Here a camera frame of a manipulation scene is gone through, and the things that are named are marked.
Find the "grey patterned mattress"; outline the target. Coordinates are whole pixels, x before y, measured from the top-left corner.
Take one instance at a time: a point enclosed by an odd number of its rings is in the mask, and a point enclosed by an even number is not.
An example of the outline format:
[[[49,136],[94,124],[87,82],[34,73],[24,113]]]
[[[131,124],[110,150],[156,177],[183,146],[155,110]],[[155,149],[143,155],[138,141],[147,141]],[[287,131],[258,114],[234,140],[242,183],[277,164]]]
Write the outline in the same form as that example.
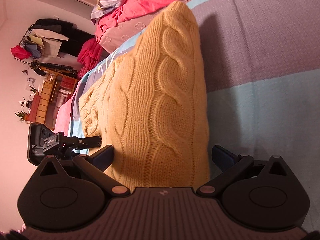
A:
[[[158,14],[159,11],[153,12],[126,22],[121,22],[116,27],[107,29],[101,37],[99,44],[108,53],[114,52],[125,41],[146,28]]]

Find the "red hat on rack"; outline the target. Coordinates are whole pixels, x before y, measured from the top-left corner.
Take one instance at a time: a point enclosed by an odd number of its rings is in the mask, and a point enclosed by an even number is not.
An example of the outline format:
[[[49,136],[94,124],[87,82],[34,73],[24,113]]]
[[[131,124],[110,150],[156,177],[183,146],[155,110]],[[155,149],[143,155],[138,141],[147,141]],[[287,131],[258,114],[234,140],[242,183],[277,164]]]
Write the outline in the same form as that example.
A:
[[[25,50],[20,46],[14,46],[10,49],[10,51],[11,54],[19,60],[29,59],[32,56],[32,54],[29,51]]]

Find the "mustard cable knit cardigan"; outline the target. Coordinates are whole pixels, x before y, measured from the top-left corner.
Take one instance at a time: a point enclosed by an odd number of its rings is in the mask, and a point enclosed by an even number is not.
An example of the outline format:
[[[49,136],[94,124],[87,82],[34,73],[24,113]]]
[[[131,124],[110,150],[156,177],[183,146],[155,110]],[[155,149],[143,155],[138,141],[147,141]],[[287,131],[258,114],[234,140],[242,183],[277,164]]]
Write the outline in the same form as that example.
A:
[[[82,130],[114,147],[106,174],[129,189],[197,188],[209,179],[199,28],[171,3],[80,97]]]

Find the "dark hanging clothes pile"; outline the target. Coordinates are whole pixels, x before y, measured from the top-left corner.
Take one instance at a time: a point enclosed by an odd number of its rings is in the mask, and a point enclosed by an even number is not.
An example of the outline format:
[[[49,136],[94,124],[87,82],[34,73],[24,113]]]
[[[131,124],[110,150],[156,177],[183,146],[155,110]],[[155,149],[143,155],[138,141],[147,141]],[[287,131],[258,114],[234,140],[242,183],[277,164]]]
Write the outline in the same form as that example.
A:
[[[32,24],[26,39],[43,48],[43,55],[57,57],[59,53],[77,57],[82,46],[94,35],[80,30],[73,23],[53,18],[41,18]]]

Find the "red cloth on floor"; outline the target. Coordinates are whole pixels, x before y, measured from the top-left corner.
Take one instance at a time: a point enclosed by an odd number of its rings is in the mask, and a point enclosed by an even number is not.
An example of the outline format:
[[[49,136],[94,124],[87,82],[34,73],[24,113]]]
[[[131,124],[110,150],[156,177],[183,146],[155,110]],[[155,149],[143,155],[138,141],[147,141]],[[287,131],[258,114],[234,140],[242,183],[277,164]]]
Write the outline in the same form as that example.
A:
[[[81,69],[78,71],[78,79],[81,79],[99,63],[103,51],[103,47],[95,38],[91,38],[83,44],[77,58],[77,61],[81,64]]]

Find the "orange wooden shelf unit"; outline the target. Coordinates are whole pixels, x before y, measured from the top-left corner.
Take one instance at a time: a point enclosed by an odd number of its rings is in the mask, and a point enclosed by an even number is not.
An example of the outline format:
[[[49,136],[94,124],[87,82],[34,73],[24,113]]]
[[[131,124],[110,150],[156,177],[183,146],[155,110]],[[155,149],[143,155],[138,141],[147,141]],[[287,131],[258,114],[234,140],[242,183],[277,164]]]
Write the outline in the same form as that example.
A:
[[[74,94],[78,79],[47,68],[44,71],[47,75],[42,88],[33,96],[28,121],[54,130],[58,111]]]

